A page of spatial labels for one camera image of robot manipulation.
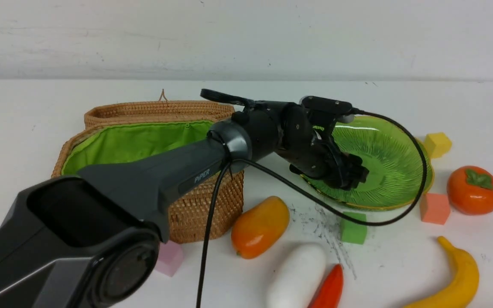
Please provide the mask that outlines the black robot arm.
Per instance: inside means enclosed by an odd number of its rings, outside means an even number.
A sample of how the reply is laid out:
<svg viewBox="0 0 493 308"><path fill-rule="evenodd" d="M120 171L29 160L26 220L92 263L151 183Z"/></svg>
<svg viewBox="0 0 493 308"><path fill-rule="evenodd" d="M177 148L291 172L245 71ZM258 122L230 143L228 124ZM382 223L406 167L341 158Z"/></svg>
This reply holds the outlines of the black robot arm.
<svg viewBox="0 0 493 308"><path fill-rule="evenodd" d="M0 226L0 308L109 308L149 278L169 239L168 209L214 174L276 152L296 174L350 190L362 159L331 138L349 103L258 101L199 142L130 163L89 165L17 194Z"/></svg>

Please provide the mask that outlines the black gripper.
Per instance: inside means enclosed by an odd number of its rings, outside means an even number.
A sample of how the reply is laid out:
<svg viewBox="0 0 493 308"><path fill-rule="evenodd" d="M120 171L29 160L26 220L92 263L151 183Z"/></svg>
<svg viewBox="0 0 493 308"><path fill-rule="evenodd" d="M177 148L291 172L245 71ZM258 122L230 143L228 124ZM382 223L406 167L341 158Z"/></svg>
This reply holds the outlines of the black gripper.
<svg viewBox="0 0 493 308"><path fill-rule="evenodd" d="M290 163L290 171L321 180L330 188L350 191L365 183L368 169L354 154L344 153L330 137L321 136L299 105L289 105L282 113L280 155Z"/></svg>

